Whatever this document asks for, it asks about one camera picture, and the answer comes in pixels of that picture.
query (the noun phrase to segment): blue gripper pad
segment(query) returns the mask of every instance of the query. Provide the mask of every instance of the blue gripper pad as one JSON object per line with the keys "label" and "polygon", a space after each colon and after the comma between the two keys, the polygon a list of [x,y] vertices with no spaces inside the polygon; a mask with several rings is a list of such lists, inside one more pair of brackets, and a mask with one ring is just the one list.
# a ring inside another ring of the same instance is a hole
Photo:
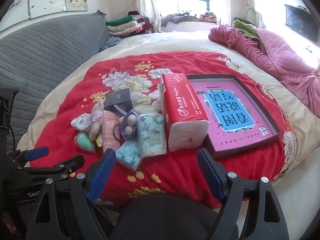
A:
{"label": "blue gripper pad", "polygon": [[197,162],[205,178],[205,181],[209,186],[212,196],[216,198],[220,203],[224,203],[227,198],[226,190],[228,189],[228,184],[227,179],[225,178],[225,176],[223,176],[224,168],[222,164],[215,162],[206,149],[201,149],[198,151]]}
{"label": "blue gripper pad", "polygon": [[99,199],[116,164],[116,152],[107,149],[99,162],[93,163],[87,171],[85,189],[87,199],[92,204]]}
{"label": "blue gripper pad", "polygon": [[24,159],[27,162],[31,162],[31,161],[40,159],[42,157],[48,156],[48,154],[49,154],[49,149],[44,146],[44,147],[26,151],[24,155]]}

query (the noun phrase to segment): green egg-shaped item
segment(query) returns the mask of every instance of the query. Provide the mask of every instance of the green egg-shaped item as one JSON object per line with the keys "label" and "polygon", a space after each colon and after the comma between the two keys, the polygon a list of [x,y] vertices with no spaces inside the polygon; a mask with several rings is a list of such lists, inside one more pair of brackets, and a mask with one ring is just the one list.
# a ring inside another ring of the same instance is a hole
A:
{"label": "green egg-shaped item", "polygon": [[86,152],[94,152],[95,145],[93,141],[90,140],[89,135],[86,132],[80,132],[75,136],[76,144]]}

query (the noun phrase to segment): yellow flower print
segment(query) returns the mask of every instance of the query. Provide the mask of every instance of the yellow flower print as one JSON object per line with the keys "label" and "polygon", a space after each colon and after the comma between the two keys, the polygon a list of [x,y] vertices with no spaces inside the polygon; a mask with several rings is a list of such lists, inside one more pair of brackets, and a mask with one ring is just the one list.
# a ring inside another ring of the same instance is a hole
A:
{"label": "yellow flower print", "polygon": [[[131,181],[131,182],[136,182],[138,185],[139,185],[139,183],[138,183],[138,181],[137,181],[137,179],[141,179],[141,180],[143,180],[144,178],[145,178],[145,176],[144,176],[144,174],[143,174],[143,172],[142,171],[137,171],[136,172],[136,176],[131,176],[131,175],[128,175],[128,177],[127,177],[127,179],[129,180],[129,181]],[[156,183],[160,183],[161,182],[161,180],[159,179],[159,177],[158,176],[156,176],[155,174],[152,174],[151,175],[151,181],[150,182],[156,182]],[[149,188],[149,187],[142,187],[142,186],[140,186],[140,189],[138,189],[138,188],[135,188],[134,190],[133,190],[133,192],[128,192],[128,196],[130,197],[130,198],[139,198],[139,197],[143,197],[143,196],[146,196],[146,195],[150,195],[150,194],[152,194],[152,193],[163,193],[163,194],[165,194],[165,191],[161,191],[161,189],[159,189],[159,188]]]}
{"label": "yellow flower print", "polygon": [[152,193],[160,193],[161,192],[161,190],[159,188],[152,188],[150,191]]}
{"label": "yellow flower print", "polygon": [[131,182],[136,182],[137,181],[135,176],[130,176],[130,175],[128,175],[127,180],[131,181]]}
{"label": "yellow flower print", "polygon": [[161,180],[159,180],[159,177],[156,176],[155,174],[151,175],[151,179],[155,182],[155,183],[161,183]]}
{"label": "yellow flower print", "polygon": [[136,177],[137,177],[138,179],[144,179],[144,174],[143,174],[143,172],[142,172],[142,171],[137,171]]}
{"label": "yellow flower print", "polygon": [[93,94],[90,96],[90,99],[93,99],[95,102],[99,102],[100,100],[105,101],[106,100],[106,94],[109,93],[110,91],[100,91],[99,93]]}
{"label": "yellow flower print", "polygon": [[154,68],[153,65],[151,65],[151,62],[148,61],[147,64],[145,64],[145,61],[143,60],[141,63],[139,63],[138,65],[135,66],[135,71],[139,71],[139,70],[144,70],[144,71],[148,71],[148,69],[150,68]]}

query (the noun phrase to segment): white curtain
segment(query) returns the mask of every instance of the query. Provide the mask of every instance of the white curtain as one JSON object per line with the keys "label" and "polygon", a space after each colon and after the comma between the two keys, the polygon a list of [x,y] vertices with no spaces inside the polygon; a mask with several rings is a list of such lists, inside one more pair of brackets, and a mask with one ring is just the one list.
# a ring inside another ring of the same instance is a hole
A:
{"label": "white curtain", "polygon": [[231,0],[219,0],[220,6],[220,17],[222,24],[229,24],[231,26]]}
{"label": "white curtain", "polygon": [[136,0],[137,8],[142,16],[148,17],[155,32],[160,31],[161,19],[156,0]]}

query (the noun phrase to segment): green blanket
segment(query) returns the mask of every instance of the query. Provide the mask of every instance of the green blanket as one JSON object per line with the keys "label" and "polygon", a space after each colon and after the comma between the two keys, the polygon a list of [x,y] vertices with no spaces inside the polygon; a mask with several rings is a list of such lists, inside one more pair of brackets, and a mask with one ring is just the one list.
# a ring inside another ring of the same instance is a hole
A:
{"label": "green blanket", "polygon": [[240,22],[238,19],[236,19],[233,21],[232,27],[239,30],[246,38],[258,41],[262,51],[265,51],[262,41],[254,31],[253,25]]}
{"label": "green blanket", "polygon": [[120,18],[111,22],[107,22],[107,26],[119,26],[121,24],[125,24],[132,21],[134,21],[132,15],[128,15],[123,18]]}

